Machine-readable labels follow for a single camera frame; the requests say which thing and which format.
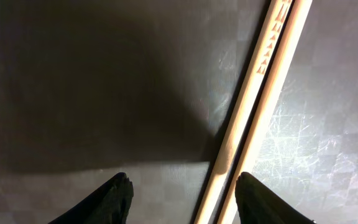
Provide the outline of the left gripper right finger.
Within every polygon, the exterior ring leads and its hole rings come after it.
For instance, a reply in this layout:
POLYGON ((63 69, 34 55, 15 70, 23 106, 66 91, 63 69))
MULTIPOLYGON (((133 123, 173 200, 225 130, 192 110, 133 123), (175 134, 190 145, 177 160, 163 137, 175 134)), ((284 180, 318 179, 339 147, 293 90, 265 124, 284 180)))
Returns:
POLYGON ((235 198, 241 224, 315 224, 248 172, 236 180, 235 198))

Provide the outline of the wooden chopstick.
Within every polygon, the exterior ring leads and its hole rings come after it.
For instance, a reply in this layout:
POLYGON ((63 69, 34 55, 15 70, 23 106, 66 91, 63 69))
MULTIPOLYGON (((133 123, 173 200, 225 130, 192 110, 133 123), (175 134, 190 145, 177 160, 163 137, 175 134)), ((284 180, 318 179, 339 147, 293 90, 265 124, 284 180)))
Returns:
POLYGON ((241 137, 291 4, 292 0, 272 0, 270 2, 223 142, 197 211, 195 224, 208 223, 211 218, 224 182, 231 170, 237 148, 240 145, 241 137))
POLYGON ((307 15, 311 7, 311 1, 295 0, 288 8, 288 19, 275 21, 273 28, 282 29, 281 40, 273 58, 272 66, 267 75, 266 83, 252 121, 249 134, 244 144, 238 165, 231 181, 229 192, 219 214, 218 223, 232 223, 236 214, 234 189, 236 180, 243 172, 250 172, 256 162, 259 149, 269 127, 278 96, 287 76, 296 46, 300 39, 307 15))

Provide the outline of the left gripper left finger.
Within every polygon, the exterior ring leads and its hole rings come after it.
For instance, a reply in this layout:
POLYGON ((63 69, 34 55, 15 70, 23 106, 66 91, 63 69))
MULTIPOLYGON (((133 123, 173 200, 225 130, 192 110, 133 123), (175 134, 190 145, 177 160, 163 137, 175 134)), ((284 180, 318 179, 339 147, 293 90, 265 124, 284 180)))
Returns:
POLYGON ((119 172, 50 224, 126 224, 133 196, 132 182, 119 172))

